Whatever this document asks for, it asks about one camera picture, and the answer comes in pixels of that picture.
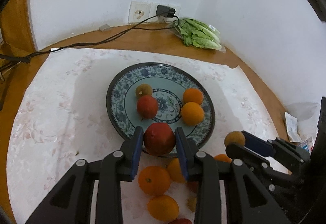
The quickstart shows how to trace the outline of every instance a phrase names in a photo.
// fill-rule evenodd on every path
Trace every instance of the black plug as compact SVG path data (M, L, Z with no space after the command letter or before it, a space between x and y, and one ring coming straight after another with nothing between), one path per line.
M174 17L175 9L165 5L158 5L156 9L156 15L164 17Z

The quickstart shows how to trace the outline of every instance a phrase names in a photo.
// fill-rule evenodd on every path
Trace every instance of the power cord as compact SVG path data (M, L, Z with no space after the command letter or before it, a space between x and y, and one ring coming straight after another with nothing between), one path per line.
M48 50L48 51L36 51L34 53L31 53L25 57L23 57L24 59L31 59L33 57L36 57L36 56L39 56L39 55L43 55L43 54L48 54L48 53L53 53L53 52L56 52L56 51L59 51L59 50L62 50L62 49L66 49L66 48L72 48L72 47L80 47L80 46L95 46L95 45L100 45L100 44L104 44L104 43L109 43L113 40L116 40L118 39L119 37L123 36L125 33L129 32L130 30L133 30L133 29L140 29L140 30L148 30L148 31L159 31L159 30L166 30L166 29L173 29L173 28L176 28L179 26L180 24L180 20L177 16L173 15L173 17L177 18L178 19L178 23L177 25L173 26L173 27L164 27L164 28L154 28L154 29L150 29L150 28L141 28L141 27L137 27L139 26L140 24L152 19L152 18L155 18L159 15L164 15L168 12L164 12L164 13L160 13L160 14L157 14L157 15L154 15L152 17L149 17L147 19L145 19L144 21L141 21L140 23L134 25L133 27L129 28L129 29L126 29L124 31L121 31L120 33L117 33L115 34L114 36L111 36L107 39L104 39L100 42L81 42L81 43L75 43L75 44L71 44L71 45L68 45L68 46L64 46L64 47L60 47L58 49L55 49L55 50ZM8 68L12 68L13 66L15 66L16 64L18 64L19 62L18 61L10 61L8 63L6 63L5 65L1 66L0 67L0 71L3 71L3 70L6 70Z

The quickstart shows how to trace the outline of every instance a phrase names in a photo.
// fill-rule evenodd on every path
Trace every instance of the wall socket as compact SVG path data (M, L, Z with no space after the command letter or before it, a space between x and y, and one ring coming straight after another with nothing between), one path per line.
M180 13L180 6L171 5L171 4L164 4L164 3L146 3L146 2L131 2L129 16L128 16L128 23L139 23L144 21L145 19L156 15L156 9L158 5L166 5L175 9L175 15L179 16ZM176 18L167 18L167 17L154 17L146 23L152 22L171 22L174 21Z

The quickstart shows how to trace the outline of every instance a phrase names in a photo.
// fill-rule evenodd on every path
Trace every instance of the white floral tablecloth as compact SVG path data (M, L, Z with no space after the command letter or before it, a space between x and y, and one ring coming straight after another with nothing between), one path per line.
M277 137L264 104L240 67L122 50L65 49L50 54L25 92L9 143L7 180L17 224L25 223L78 159L92 162L120 148L123 139L108 118L106 92L117 73L141 62L178 67L207 90L216 112L214 132L202 148L207 153L225 153L224 137L234 130L264 140ZM139 170L168 162L143 153ZM276 162L271 165L287 172ZM137 178L123 182L121 193L125 224L162 223L147 212L150 196L140 190ZM179 204L179 217L193 221L194 213L186 207L190 194L186 186L172 183L167 194Z

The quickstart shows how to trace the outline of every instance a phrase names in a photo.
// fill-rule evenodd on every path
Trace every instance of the plate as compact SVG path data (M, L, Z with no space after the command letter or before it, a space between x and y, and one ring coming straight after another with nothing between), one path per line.
M142 83L152 87L152 96L159 103L159 110L153 119L141 120L137 112L135 91ZM189 88L197 88L204 95L201 107L205 117L196 126L187 126L181 118L183 93ZM173 131L182 127L186 137L201 148L210 138L215 125L214 106L204 87L188 73L167 64L148 62L125 68L112 80L106 96L106 106L114 128L125 140L133 136L137 126L142 126L146 131L152 123L164 122L169 124ZM176 156L176 148L165 155Z

